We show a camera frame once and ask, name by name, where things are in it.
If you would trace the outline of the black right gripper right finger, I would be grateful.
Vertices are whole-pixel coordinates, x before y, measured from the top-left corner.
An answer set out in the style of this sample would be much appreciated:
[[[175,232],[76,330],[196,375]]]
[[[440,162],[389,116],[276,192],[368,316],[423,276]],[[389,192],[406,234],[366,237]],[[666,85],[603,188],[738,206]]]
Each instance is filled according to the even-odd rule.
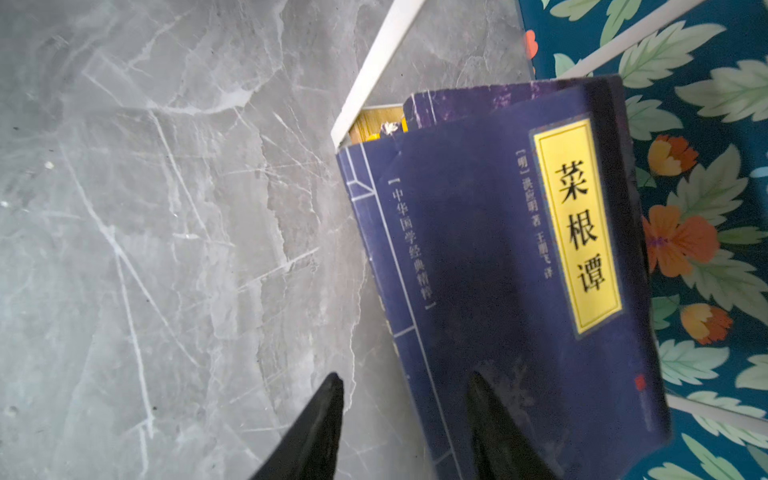
[[[467,410],[477,479],[557,479],[478,372],[468,381]]]

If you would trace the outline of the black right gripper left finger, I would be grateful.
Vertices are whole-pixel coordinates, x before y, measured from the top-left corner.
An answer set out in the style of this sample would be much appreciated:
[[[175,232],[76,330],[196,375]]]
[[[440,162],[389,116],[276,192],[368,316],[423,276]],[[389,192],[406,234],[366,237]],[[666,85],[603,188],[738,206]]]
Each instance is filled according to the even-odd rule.
[[[343,410],[344,382],[332,372],[250,479],[333,479]]]

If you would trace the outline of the navy book yellow label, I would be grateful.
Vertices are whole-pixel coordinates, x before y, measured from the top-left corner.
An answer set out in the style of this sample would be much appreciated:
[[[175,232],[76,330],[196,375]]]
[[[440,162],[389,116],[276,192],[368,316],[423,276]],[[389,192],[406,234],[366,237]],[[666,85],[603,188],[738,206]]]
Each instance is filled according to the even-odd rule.
[[[561,479],[620,479],[672,435],[624,87],[574,79],[337,153],[441,479],[476,479],[473,372]]]

